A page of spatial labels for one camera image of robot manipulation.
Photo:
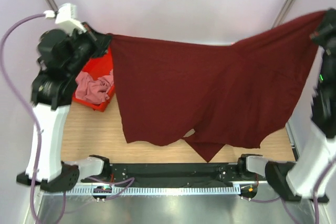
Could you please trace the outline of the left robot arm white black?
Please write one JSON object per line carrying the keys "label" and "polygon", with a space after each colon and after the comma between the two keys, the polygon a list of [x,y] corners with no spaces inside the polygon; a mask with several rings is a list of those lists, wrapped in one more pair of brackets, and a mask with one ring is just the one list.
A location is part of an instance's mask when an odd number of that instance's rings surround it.
{"label": "left robot arm white black", "polygon": [[88,61],[103,57],[112,40],[83,23],[84,31],[69,34],[53,29],[41,35],[37,50],[40,71],[32,82],[30,109],[39,124],[35,125],[31,155],[26,170],[17,175],[19,184],[49,193],[72,190],[88,177],[106,182],[111,177],[109,159],[90,155],[74,162],[61,160],[65,121],[77,88],[76,78]]}

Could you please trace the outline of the dark maroon t shirt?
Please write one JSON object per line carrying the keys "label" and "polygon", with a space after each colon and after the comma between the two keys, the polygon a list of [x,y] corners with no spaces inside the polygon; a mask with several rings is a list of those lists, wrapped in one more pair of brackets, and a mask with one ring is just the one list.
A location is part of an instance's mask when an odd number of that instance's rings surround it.
{"label": "dark maroon t shirt", "polygon": [[205,161],[225,145],[258,148],[296,107],[326,11],[230,46],[113,35],[115,92],[125,140],[183,139]]}

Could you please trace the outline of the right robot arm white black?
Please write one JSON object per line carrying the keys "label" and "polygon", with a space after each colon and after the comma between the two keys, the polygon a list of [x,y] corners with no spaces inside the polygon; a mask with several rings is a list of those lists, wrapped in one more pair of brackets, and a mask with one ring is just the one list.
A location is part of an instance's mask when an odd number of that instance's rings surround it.
{"label": "right robot arm white black", "polygon": [[335,9],[327,10],[311,40],[322,47],[318,84],[312,97],[311,135],[294,162],[275,162],[243,154],[236,167],[239,178],[262,176],[284,201],[309,199],[328,203],[326,186],[335,172]]}

